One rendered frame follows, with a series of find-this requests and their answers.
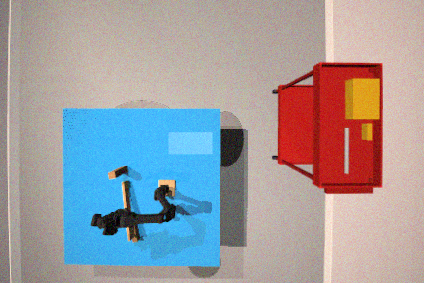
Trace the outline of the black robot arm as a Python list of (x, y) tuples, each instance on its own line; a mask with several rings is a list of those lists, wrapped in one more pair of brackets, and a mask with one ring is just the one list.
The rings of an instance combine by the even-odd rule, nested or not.
[[(169, 222), (175, 217), (176, 206), (169, 204), (165, 195), (169, 193), (167, 185), (160, 185), (154, 191), (153, 200), (158, 201), (163, 209), (158, 213), (137, 214), (124, 209), (117, 209), (112, 214), (109, 213), (97, 220), (97, 225), (100, 229), (104, 228), (103, 235), (114, 235), (118, 229), (132, 227), (135, 224), (147, 224)], [(165, 218), (164, 218), (165, 215)], [(120, 220), (120, 225), (118, 221)]]

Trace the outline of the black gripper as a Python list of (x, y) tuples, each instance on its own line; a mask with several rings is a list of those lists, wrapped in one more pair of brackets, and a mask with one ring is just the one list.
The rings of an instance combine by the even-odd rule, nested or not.
[[(93, 215), (93, 217), (92, 217), (92, 221), (91, 221), (91, 226), (98, 226), (97, 225), (97, 220), (99, 219), (99, 218), (101, 218), (101, 214), (95, 214), (95, 215)], [(120, 220), (118, 221), (118, 225), (120, 225)]]

